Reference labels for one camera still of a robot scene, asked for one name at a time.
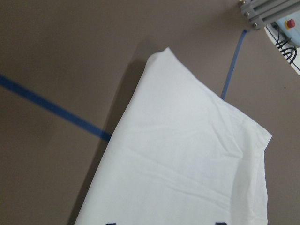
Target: blue tape strip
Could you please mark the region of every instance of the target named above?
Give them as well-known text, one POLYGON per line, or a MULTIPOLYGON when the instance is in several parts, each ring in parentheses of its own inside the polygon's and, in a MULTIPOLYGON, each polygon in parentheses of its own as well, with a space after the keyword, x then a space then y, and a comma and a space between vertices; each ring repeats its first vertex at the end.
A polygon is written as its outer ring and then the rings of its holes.
POLYGON ((240 35, 240 39, 238 41, 238 44, 236 46, 236 49, 235 49, 235 52, 234 52, 234 55, 233 55, 233 59, 232 59, 232 62, 231 62, 231 65, 230 65, 230 68, 229 68, 229 71, 228 71, 228 74, 227 74, 227 78, 226 78, 226 81, 225 81, 225 84, 224 84, 224 87, 223 87, 223 90, 222 90, 222 94, 221 94, 221 99, 223 99, 223 100, 225 99, 225 96, 226 96, 226 93, 227 93, 227 90, 228 90, 228 86, 229 86, 231 77, 233 75, 233 70, 234 70, 234 66, 235 66, 236 60, 237 60, 239 52, 240 52, 240 47, 242 46, 244 37, 247 34, 247 32, 249 32, 249 31, 243 30, 242 34, 240 35))
POLYGON ((111 135, 0 74, 0 85, 109 142, 111 135))

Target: white fabric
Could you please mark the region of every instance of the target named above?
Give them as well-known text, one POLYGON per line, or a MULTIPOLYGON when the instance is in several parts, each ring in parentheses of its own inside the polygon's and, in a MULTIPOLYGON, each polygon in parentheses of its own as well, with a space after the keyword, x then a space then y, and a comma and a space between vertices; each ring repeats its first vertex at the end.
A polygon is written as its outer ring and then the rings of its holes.
POLYGON ((148 59, 76 225, 266 225, 270 138, 167 48, 148 59))

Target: red button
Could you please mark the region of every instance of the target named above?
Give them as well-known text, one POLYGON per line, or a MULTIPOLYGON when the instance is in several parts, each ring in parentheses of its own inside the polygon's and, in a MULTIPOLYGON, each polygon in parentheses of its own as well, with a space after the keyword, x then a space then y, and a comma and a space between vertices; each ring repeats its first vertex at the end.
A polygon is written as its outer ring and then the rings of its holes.
POLYGON ((293 19, 286 22, 288 28, 293 28, 296 26, 295 21, 293 19))

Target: blue line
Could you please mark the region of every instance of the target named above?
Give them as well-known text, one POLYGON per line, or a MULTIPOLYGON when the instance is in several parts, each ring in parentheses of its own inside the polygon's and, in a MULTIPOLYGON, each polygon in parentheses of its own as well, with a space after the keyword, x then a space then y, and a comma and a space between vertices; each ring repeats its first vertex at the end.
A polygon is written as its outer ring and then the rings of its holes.
POLYGON ((234 70, 234 66, 235 66, 235 63, 236 63, 236 59, 238 58, 238 55, 239 55, 239 52, 240 52, 240 47, 243 43, 244 37, 247 34, 247 32, 249 32, 249 31, 243 30, 242 34, 240 35, 240 39, 238 41, 238 44, 236 46, 236 49, 235 49, 235 52, 234 52, 234 55, 233 55, 233 59, 232 59, 232 62, 231 62, 231 65, 230 65, 230 68, 229 68, 229 71, 228 71, 228 74, 227 74, 227 78, 226 78, 226 81, 225 81, 225 84, 224 84, 224 87, 223 87, 223 90, 222 90, 222 94, 221 94, 221 99, 223 99, 223 100, 225 99, 225 95, 227 93, 231 77, 233 75, 233 70, 234 70))
POLYGON ((111 135, 0 74, 0 85, 109 142, 111 135))

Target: metal frame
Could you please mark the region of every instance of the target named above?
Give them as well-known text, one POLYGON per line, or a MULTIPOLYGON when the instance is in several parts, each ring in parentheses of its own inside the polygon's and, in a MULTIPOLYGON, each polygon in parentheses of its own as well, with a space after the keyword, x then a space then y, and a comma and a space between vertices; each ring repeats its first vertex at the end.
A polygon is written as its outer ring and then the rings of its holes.
POLYGON ((241 0, 240 10, 258 30, 300 10, 300 0, 241 0))

